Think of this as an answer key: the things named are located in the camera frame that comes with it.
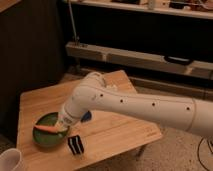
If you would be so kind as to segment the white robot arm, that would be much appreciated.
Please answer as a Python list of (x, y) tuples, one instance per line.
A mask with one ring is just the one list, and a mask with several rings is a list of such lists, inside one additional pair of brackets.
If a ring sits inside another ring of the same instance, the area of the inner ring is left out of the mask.
[(89, 73), (74, 88), (58, 112), (56, 125), (64, 131), (91, 110), (120, 113), (213, 140), (213, 102), (119, 92), (110, 89), (98, 72)]

